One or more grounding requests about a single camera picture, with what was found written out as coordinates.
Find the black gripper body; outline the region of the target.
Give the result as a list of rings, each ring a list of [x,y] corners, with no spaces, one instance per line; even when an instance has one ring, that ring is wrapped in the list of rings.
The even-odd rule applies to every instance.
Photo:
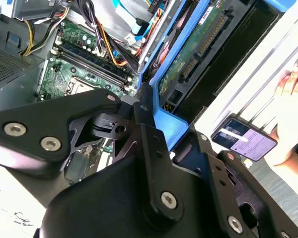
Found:
[[[160,159],[147,175],[140,159],[122,159],[61,192],[38,236],[209,238],[200,166],[191,171]]]

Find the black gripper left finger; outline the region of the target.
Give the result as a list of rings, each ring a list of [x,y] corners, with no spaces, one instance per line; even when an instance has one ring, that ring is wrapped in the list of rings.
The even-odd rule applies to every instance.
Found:
[[[0,112],[0,165],[26,174],[58,175],[69,155],[101,138],[111,138],[116,162],[134,157],[150,175],[158,161],[170,161],[163,133],[155,127],[150,97],[132,105],[96,89]]]

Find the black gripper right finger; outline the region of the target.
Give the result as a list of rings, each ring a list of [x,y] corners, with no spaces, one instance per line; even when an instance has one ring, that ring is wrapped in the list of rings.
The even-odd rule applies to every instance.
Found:
[[[203,222],[210,238],[298,238],[298,227],[238,155],[223,151],[216,158],[207,137],[195,132],[194,138],[206,187]]]

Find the person's hand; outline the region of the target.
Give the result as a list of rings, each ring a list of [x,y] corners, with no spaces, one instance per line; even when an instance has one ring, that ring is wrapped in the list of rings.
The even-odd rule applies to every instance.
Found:
[[[294,147],[298,144],[298,67],[279,83],[274,106],[277,125],[270,136],[278,144],[265,160],[269,165],[277,166],[294,154]]]

